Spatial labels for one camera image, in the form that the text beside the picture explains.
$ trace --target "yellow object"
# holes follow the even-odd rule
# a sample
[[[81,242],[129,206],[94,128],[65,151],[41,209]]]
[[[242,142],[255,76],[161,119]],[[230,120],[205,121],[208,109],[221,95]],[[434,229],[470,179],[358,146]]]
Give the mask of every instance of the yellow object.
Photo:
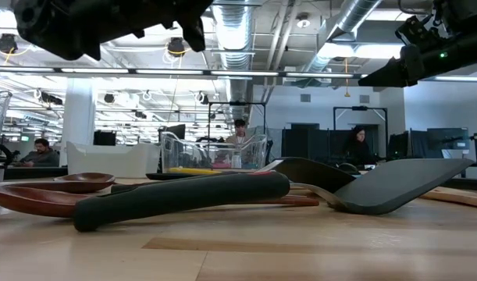
[[[189,169],[189,168],[170,168],[170,173],[189,173],[189,174],[197,174],[197,175],[213,175],[216,173],[220,173],[218,171],[212,171],[207,169]]]

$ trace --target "ceiling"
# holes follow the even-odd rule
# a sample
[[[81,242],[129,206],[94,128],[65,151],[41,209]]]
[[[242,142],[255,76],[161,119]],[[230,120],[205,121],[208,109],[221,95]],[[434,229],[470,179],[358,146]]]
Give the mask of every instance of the ceiling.
[[[396,45],[397,39],[393,30],[407,19],[397,9],[396,0],[384,0],[367,21],[358,30],[358,39],[351,43],[351,47],[364,44]],[[253,70],[265,70],[269,49],[273,40],[273,28],[280,9],[280,1],[262,0],[262,5],[253,12]],[[298,12],[306,12],[310,25],[300,28],[294,25],[287,42],[288,51],[284,52],[279,67],[302,67],[317,52],[317,34],[323,19],[328,19],[339,12],[342,1],[303,1]],[[403,0],[403,5],[413,9],[427,9],[430,0]],[[0,66],[52,66],[52,67],[87,67],[87,68],[149,68],[149,69],[220,69],[222,67],[219,46],[215,34],[214,20],[202,18],[205,28],[207,50],[204,52],[188,51],[181,59],[167,55],[166,44],[171,37],[181,37],[182,30],[165,30],[162,26],[151,27],[145,30],[146,36],[137,39],[133,35],[121,37],[104,43],[101,46],[101,61],[83,56],[76,61],[66,61],[39,47],[33,46],[20,37],[16,38],[18,51],[16,55],[7,57],[0,52]],[[1,34],[18,34],[13,14],[0,10],[0,37]],[[333,72],[369,73],[385,64],[384,59],[369,57],[350,57],[347,60],[332,60],[328,67]],[[8,117],[6,131],[28,131],[25,128],[37,127],[48,136],[55,136],[59,140],[62,123],[62,109],[56,107],[54,111],[43,108],[48,105],[39,101],[41,92],[61,98],[66,102],[66,77],[64,76],[29,76],[15,73],[0,73],[0,91],[11,91],[14,96],[11,100],[13,110]],[[228,101],[226,96],[225,80],[180,80],[177,77],[166,78],[91,78],[94,89],[98,92],[98,111],[96,127],[98,129],[118,130],[123,136],[142,141],[154,141],[156,129],[163,123],[172,125],[186,122],[193,130],[191,138],[206,135],[207,105],[201,104],[199,94],[207,95],[210,101]],[[340,87],[346,80],[332,80],[327,86]],[[104,100],[106,94],[114,94],[116,101],[108,104]],[[138,108],[140,111],[149,109],[146,119],[136,118],[132,112],[113,112],[122,108]],[[220,110],[227,113],[227,107]],[[221,129],[213,129],[213,137],[225,137],[231,133],[226,127],[230,121],[227,114],[217,114],[215,123],[222,124]]]

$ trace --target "desk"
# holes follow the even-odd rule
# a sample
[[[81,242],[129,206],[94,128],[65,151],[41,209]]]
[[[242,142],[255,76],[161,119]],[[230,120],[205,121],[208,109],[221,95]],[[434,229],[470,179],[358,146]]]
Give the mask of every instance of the desk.
[[[0,280],[477,280],[477,208],[417,199],[364,216],[324,204],[222,206],[95,233],[0,208]]]

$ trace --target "ceiling duct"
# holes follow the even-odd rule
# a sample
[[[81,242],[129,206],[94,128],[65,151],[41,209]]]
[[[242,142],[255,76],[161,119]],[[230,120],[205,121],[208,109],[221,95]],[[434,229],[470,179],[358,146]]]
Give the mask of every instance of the ceiling duct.
[[[319,50],[302,69],[303,72],[320,73],[333,59],[333,46],[327,41],[355,41],[357,29],[382,0],[346,0],[336,16],[324,20],[318,33]]]
[[[230,51],[221,54],[222,67],[226,70],[250,70],[251,55],[245,52],[251,48],[252,8],[246,6],[249,0],[235,2],[244,5],[214,5],[212,7],[217,22],[216,36],[219,48]],[[229,101],[250,101],[252,96],[250,81],[227,80],[226,95]],[[233,107],[230,110],[233,119],[243,118],[243,110]]]

